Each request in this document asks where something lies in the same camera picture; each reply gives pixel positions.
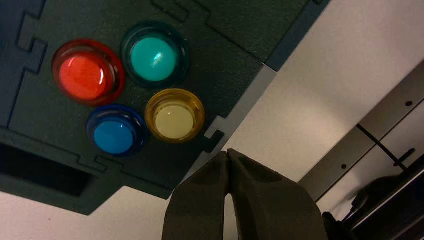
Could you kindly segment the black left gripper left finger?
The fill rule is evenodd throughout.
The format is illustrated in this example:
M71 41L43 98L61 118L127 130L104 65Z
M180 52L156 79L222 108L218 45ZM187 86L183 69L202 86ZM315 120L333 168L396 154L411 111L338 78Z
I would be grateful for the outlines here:
M229 159L221 151L174 190L165 213L162 239L223 239L228 192Z

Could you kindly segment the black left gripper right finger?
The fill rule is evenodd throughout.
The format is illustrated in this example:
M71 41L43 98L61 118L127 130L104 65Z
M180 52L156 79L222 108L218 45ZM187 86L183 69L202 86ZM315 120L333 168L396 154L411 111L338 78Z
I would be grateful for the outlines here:
M234 150L231 194L240 240L326 240L321 212L298 183Z

